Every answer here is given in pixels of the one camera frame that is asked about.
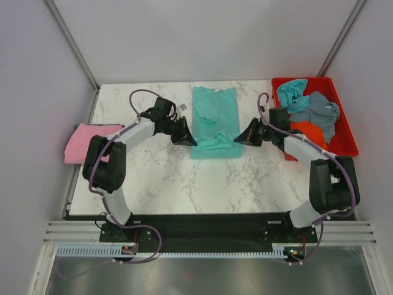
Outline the teal t shirt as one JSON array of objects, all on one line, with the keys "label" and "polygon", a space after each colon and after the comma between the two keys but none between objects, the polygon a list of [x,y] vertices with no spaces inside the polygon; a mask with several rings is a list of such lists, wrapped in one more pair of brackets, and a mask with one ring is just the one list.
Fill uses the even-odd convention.
[{"label": "teal t shirt", "polygon": [[197,145],[191,150],[194,160],[235,159],[242,156],[237,91],[194,87],[192,92],[192,135]]}]

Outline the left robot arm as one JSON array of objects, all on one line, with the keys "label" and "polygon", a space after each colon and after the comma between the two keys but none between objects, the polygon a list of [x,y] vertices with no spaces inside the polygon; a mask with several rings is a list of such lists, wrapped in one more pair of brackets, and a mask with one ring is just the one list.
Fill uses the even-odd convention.
[{"label": "left robot arm", "polygon": [[172,101],[160,96],[153,107],[138,114],[131,124],[107,137],[95,135],[88,145],[82,175],[88,181],[89,191],[101,197],[107,219],[115,224],[113,233],[122,242],[130,241],[135,233],[134,225],[128,223],[131,211],[122,189],[126,155],[157,133],[168,135],[174,145],[197,145],[187,119]]}]

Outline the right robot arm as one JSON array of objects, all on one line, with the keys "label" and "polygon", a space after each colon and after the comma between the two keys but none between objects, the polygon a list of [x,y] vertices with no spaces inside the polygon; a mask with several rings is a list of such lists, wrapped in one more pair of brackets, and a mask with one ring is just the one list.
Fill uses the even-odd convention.
[{"label": "right robot arm", "polygon": [[360,202],[354,161],[321,148],[303,133],[290,128],[285,108],[271,108],[269,118],[253,118],[234,142],[260,147],[271,142],[309,168],[308,200],[289,212],[290,221],[281,226],[282,237],[295,242],[303,235],[303,227],[330,216],[348,217]]}]

